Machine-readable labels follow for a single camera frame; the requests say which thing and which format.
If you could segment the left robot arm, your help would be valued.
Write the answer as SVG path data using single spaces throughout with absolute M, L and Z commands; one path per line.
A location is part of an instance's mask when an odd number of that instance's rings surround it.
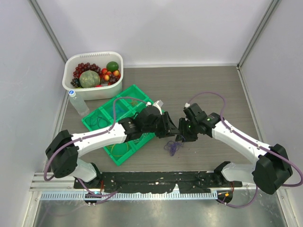
M 133 117 L 123 118 L 100 130 L 82 134 L 70 134 L 64 130 L 46 149 L 48 163 L 45 168 L 52 169 L 54 178 L 73 176 L 95 189 L 101 182 L 100 172 L 93 163 L 84 162 L 80 157 L 102 147 L 136 140 L 144 133 L 165 138 L 178 135 L 179 129 L 168 112 L 162 113 L 150 105 Z

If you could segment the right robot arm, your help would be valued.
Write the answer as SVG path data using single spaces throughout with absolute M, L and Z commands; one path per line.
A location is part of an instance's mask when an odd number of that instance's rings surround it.
M 237 131 L 220 115 L 207 115 L 198 104 L 185 104 L 184 118 L 179 120 L 180 135 L 177 141 L 194 142 L 199 134 L 219 140 L 242 154 L 250 163 L 235 164 L 224 162 L 217 167 L 214 182 L 220 187 L 231 181 L 253 183 L 267 194 L 274 194 L 293 174 L 287 163 L 286 149 L 276 144 L 270 146 Z

